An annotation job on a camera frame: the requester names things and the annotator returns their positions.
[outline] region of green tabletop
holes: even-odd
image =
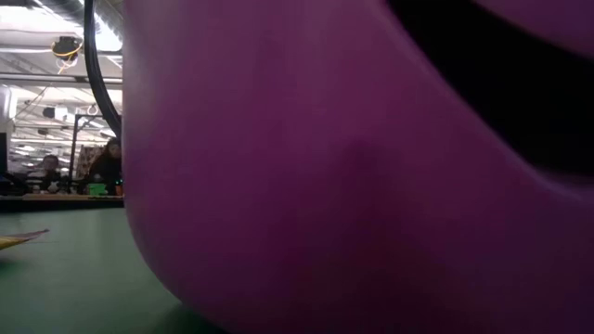
[[[0,235],[46,228],[0,250],[1,333],[223,333],[150,272],[123,209],[0,214]]]

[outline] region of pipe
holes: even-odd
[[[122,89],[122,78],[103,78],[108,89]],[[89,88],[89,80],[85,76],[53,75],[53,74],[24,74],[0,72],[0,82],[26,86]]]
[[[40,45],[0,45],[0,53],[45,53],[52,52],[51,48]],[[99,56],[121,58],[122,50],[120,51],[97,51]]]

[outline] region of woman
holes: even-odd
[[[43,170],[27,174],[27,185],[33,191],[57,193],[60,189],[61,176],[58,171],[59,160],[55,155],[46,155],[41,163]]]
[[[115,185],[122,179],[122,148],[120,140],[111,139],[103,153],[89,169],[89,181],[106,184],[109,195],[115,195]]]

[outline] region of desk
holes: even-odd
[[[123,197],[27,194],[0,196],[0,212],[36,212],[73,209],[122,208]]]
[[[150,272],[123,209],[0,214],[0,235],[48,228],[0,250],[3,334],[224,334]]]

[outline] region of fluorescent light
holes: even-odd
[[[98,122],[93,122],[93,121],[89,122],[89,124],[91,124],[91,125],[93,125],[95,127],[98,127],[98,128],[104,128],[105,127],[105,126],[103,126],[103,124],[98,123]]]
[[[108,135],[108,136],[113,136],[113,137],[115,136],[115,134],[111,130],[101,130],[100,133],[103,135]]]

